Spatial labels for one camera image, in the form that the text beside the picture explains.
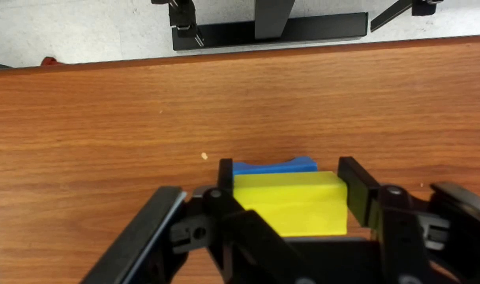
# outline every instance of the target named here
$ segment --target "wooden table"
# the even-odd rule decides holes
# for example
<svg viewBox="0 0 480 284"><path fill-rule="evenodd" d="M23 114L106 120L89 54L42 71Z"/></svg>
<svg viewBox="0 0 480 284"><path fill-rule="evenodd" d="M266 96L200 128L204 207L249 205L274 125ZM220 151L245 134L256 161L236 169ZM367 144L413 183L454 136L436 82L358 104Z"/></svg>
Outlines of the wooden table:
<svg viewBox="0 0 480 284"><path fill-rule="evenodd" d="M294 155L480 194L480 38L0 71L0 278L78 282L160 185Z"/></svg>

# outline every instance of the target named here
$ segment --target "yellow sponge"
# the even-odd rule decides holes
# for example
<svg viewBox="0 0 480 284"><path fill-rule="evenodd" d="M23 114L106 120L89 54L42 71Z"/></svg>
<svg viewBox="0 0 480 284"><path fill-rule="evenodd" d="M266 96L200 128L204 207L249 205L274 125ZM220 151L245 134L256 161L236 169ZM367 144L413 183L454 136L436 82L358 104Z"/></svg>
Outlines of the yellow sponge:
<svg viewBox="0 0 480 284"><path fill-rule="evenodd" d="M348 186L334 172L234 177L234 196L282 237L348 233Z"/></svg>

